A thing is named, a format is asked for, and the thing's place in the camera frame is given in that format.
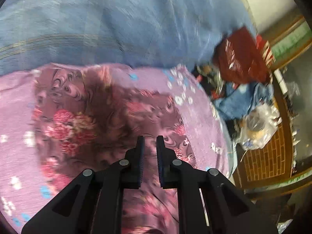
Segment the dark red bag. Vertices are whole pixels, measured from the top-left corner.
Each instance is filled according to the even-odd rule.
[[[270,82],[269,69],[246,27],[235,31],[217,46],[213,61],[227,82]]]

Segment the white wall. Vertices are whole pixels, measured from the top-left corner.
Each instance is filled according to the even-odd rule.
[[[294,6],[293,0],[247,0],[261,33],[282,18]]]

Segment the wooden furniture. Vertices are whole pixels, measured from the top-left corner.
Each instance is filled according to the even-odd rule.
[[[279,22],[262,34],[272,51],[281,49],[274,71],[290,63],[312,45],[312,31],[298,8],[294,8]],[[270,142],[259,150],[245,154],[233,177],[238,188],[244,189],[250,199],[276,197],[312,184],[312,156],[297,163],[292,175],[293,162],[291,121],[279,84],[274,77],[274,97],[283,119]]]
[[[235,185],[241,189],[276,184],[291,177],[293,161],[292,136],[286,103],[273,77],[274,97],[282,123],[263,149],[249,150],[233,174]]]
[[[286,66],[312,45],[312,31],[298,8],[286,14],[262,36],[269,41],[276,58],[272,70]]]

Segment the purple floral blanket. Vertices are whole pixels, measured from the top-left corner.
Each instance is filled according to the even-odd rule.
[[[1,213],[22,226],[85,168],[122,159],[145,137],[139,190],[124,193],[122,233],[178,233],[176,190],[160,188],[156,137],[179,159],[229,176],[217,111],[185,67],[50,64],[0,78]]]

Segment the clutter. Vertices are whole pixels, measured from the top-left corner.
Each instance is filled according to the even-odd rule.
[[[295,173],[297,172],[296,165],[297,165],[297,162],[296,162],[296,160],[294,160],[294,161],[292,162],[292,165],[291,165],[291,173],[292,173],[292,174],[295,174]]]
[[[300,143],[300,141],[301,141],[301,140],[297,140],[297,141],[296,141],[296,140],[294,139],[294,141],[293,141],[293,146],[295,146],[295,145],[297,145],[298,143]]]
[[[295,157],[297,156],[297,148],[296,148],[296,147],[293,147],[293,151],[294,151],[293,157],[295,158]]]
[[[264,40],[261,35],[257,34],[256,36],[256,46],[257,49],[262,54],[262,58],[264,62],[266,63],[266,67],[270,68],[271,65],[276,61],[272,49],[270,47],[270,44],[267,40]]]
[[[292,222],[293,219],[289,219],[286,222],[279,222],[277,225],[278,234],[281,234]]]
[[[288,113],[289,113],[290,117],[296,116],[297,114],[294,111],[294,108],[293,108],[293,105],[292,105],[292,101],[289,98],[288,93],[284,94],[284,99],[285,99],[285,102],[286,102],[286,105],[287,105],[287,110],[288,110]]]
[[[292,136],[295,136],[298,132],[299,132],[299,129],[298,129],[298,130],[293,131]]]
[[[260,103],[272,104],[273,86],[261,83],[241,84],[235,90],[232,83],[226,83],[226,97],[213,102],[224,120],[241,119]]]
[[[287,86],[287,94],[288,94],[288,97],[290,99],[293,98],[293,96],[296,94],[297,96],[300,95],[300,90],[299,90],[299,86],[296,82],[290,82],[290,83],[286,83],[286,86]]]
[[[283,68],[282,68],[282,74],[285,74],[285,73],[287,72],[287,70],[288,70],[288,67],[287,67],[287,66],[283,67]]]
[[[235,31],[216,48],[214,64],[227,82],[270,83],[270,72],[246,27]]]
[[[244,150],[263,148],[277,131],[281,123],[276,107],[263,104],[240,121],[240,133],[235,142]]]
[[[201,84],[206,94],[213,100],[224,95],[224,81],[221,78],[220,71],[213,65],[196,66],[192,74]]]

